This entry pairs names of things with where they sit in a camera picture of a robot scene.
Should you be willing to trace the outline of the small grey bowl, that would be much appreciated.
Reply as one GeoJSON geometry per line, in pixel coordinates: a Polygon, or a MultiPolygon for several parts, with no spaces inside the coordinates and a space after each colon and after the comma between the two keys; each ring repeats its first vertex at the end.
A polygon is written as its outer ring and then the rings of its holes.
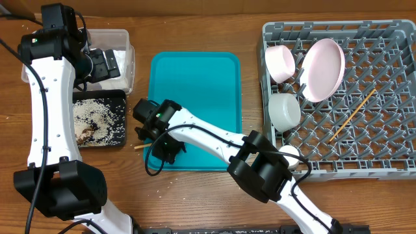
{"type": "Polygon", "coordinates": [[[272,94],[268,101],[268,112],[272,125],[280,133],[300,123],[301,110],[293,94],[272,94]]]}

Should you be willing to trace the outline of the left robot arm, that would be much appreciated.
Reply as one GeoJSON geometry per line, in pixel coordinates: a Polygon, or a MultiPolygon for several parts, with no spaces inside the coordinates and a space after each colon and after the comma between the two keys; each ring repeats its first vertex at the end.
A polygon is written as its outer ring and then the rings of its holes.
{"type": "Polygon", "coordinates": [[[79,13],[60,3],[41,7],[42,28],[21,38],[14,56],[31,88],[32,141],[14,187],[30,212],[85,225],[94,233],[140,233],[107,196],[103,172],[83,162],[75,139],[73,89],[94,71],[79,13]]]}

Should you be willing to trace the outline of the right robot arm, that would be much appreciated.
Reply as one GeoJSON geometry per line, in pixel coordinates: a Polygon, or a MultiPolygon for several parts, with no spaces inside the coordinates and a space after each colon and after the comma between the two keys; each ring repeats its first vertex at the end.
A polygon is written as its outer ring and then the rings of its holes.
{"type": "Polygon", "coordinates": [[[209,124],[175,101],[161,104],[141,99],[133,118],[142,123],[135,131],[152,141],[147,156],[172,164],[186,144],[224,161],[238,186],[262,203],[273,201],[298,225],[302,233],[342,233],[338,220],[322,212],[299,188],[289,170],[290,153],[278,151],[261,133],[232,133],[209,124]]]}

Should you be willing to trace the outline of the wooden chopstick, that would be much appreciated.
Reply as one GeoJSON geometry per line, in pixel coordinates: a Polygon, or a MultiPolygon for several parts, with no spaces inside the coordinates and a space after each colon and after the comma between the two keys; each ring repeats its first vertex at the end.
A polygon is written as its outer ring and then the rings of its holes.
{"type": "Polygon", "coordinates": [[[142,148],[147,148],[147,147],[150,147],[152,145],[152,143],[149,143],[149,144],[143,144],[143,145],[139,145],[139,146],[135,146],[134,147],[134,149],[135,150],[139,150],[139,149],[142,149],[142,148]]]}
{"type": "Polygon", "coordinates": [[[370,99],[370,97],[376,92],[376,89],[373,88],[373,90],[370,91],[370,93],[368,94],[368,96],[357,106],[357,108],[355,109],[355,111],[345,120],[345,122],[342,124],[342,126],[340,126],[340,128],[335,132],[335,134],[330,138],[329,140],[329,144],[331,144],[334,139],[339,135],[339,133],[346,127],[346,125],[351,121],[351,119],[358,113],[358,111],[360,110],[360,108],[362,108],[362,106],[364,106],[364,104],[370,99]]]}

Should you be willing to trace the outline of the large white plate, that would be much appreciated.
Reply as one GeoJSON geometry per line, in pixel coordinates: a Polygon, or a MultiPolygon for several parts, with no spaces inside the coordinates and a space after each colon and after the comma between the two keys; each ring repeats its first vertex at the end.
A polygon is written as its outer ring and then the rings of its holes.
{"type": "Polygon", "coordinates": [[[302,63],[299,82],[305,85],[302,95],[312,103],[332,96],[343,80],[345,55],[332,39],[321,39],[309,49],[302,63]]]}

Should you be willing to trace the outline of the pink bowl with rice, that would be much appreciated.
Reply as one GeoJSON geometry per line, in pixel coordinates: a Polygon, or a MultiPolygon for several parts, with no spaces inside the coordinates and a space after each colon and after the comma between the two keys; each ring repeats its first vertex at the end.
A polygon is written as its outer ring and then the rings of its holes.
{"type": "Polygon", "coordinates": [[[283,83],[295,73],[295,61],[290,49],[284,45],[268,47],[265,51],[266,68],[276,83],[283,83]]]}

